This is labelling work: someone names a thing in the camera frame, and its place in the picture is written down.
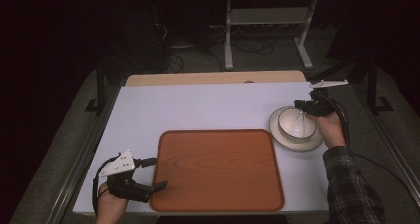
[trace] hand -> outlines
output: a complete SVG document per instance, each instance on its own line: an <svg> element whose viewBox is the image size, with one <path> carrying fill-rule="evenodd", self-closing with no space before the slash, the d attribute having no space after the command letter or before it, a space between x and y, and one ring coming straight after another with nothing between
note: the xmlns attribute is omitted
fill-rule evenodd
<svg viewBox="0 0 420 224"><path fill-rule="evenodd" d="M118 198L109 193L108 185L102 183L99 187L98 193L101 194L98 199L98 217L96 223L101 224L115 224L120 221L123 214L126 212L128 200Z"/></svg>
<svg viewBox="0 0 420 224"><path fill-rule="evenodd" d="M346 145L341 122L335 112L320 117L306 114L306 118L315 121L328 148Z"/></svg>

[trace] white stand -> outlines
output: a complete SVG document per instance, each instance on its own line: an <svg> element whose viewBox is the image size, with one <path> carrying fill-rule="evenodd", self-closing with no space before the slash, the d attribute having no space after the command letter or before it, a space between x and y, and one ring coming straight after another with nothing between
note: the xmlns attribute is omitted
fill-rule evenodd
<svg viewBox="0 0 420 224"><path fill-rule="evenodd" d="M306 69L313 68L304 43L318 0L309 7L232 9L231 0L226 7L225 69L233 69L231 51L231 25L249 24L303 24L300 37L294 39Z"/></svg>

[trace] table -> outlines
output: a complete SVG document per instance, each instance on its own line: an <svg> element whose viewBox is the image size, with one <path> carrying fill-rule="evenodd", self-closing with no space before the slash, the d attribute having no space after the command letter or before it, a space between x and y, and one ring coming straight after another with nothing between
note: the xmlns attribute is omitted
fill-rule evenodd
<svg viewBox="0 0 420 224"><path fill-rule="evenodd" d="M269 131L272 112L291 106L295 99L310 99L309 85L299 71L130 77L117 98L73 211L94 214L92 180L99 166L119 152L130 149L134 158L155 157L159 137L167 130ZM274 146L285 195L285 205L279 212L328 210L328 183L322 161L326 147L321 145L310 152L297 153L277 141ZM133 179L151 185L153 172L154 167L138 168ZM174 214L155 212L147 203L133 201L129 202L127 212Z"/></svg>

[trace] plaid sleeve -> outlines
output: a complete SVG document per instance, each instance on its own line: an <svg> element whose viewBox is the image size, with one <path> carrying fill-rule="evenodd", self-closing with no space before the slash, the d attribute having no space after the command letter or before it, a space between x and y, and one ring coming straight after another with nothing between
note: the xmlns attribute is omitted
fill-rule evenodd
<svg viewBox="0 0 420 224"><path fill-rule="evenodd" d="M330 148L323 158L329 181L329 223L385 223L380 197L362 177L349 148Z"/></svg>

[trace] wooden board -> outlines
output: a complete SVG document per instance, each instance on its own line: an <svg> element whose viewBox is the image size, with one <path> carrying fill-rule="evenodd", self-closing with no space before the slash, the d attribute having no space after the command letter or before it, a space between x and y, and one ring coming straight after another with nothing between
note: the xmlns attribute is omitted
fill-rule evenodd
<svg viewBox="0 0 420 224"><path fill-rule="evenodd" d="M267 212L284 205L271 134L263 129L168 131L150 205L160 212Z"/></svg>
<svg viewBox="0 0 420 224"><path fill-rule="evenodd" d="M132 75L126 86L305 82L301 71L253 71Z"/></svg>

